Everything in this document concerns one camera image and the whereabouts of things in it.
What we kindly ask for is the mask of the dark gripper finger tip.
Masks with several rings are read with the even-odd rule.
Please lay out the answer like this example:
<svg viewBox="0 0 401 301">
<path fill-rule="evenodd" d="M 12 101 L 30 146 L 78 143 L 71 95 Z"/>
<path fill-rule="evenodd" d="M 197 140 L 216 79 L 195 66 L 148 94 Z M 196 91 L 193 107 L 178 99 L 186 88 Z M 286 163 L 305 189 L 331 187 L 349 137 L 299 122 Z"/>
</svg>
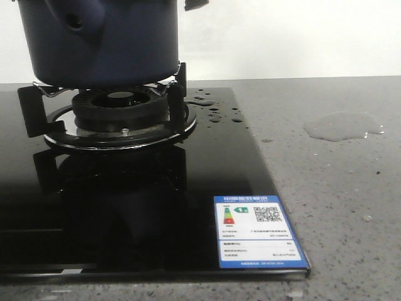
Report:
<svg viewBox="0 0 401 301">
<path fill-rule="evenodd" d="M 185 0 L 184 9 L 185 11 L 191 11 L 202 8 L 209 4 L 209 0 Z"/>
</svg>

